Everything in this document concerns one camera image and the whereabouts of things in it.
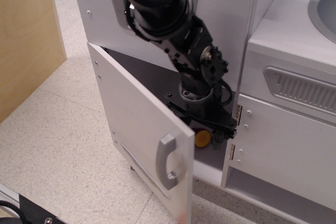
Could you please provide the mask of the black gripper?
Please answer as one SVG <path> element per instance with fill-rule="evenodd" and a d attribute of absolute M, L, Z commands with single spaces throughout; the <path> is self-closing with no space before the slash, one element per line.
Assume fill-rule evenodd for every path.
<path fill-rule="evenodd" d="M 202 97 L 189 91 L 167 93 L 167 106 L 186 124 L 196 121 L 210 129 L 214 150 L 220 150 L 230 138 L 236 135 L 236 120 L 215 101 L 214 92 Z"/>

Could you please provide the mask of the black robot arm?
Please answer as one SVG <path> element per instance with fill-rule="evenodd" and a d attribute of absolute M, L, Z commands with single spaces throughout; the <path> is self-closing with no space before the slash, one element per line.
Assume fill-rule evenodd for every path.
<path fill-rule="evenodd" d="M 220 149 L 237 127 L 225 109 L 233 99 L 223 80 L 228 63 L 196 16 L 192 0 L 124 0 L 124 6 L 131 30 L 162 49 L 179 72 L 184 105 L 170 102 L 171 109 L 186 123 L 196 121 L 210 128 L 212 145 Z"/>

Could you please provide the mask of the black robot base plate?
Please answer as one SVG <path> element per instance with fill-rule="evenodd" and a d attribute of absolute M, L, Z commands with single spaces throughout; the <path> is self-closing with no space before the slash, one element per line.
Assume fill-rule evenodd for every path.
<path fill-rule="evenodd" d="M 1 217 L 1 223 L 66 223 L 20 194 L 15 199 L 1 198 L 1 208 L 14 214 L 11 217 Z"/>

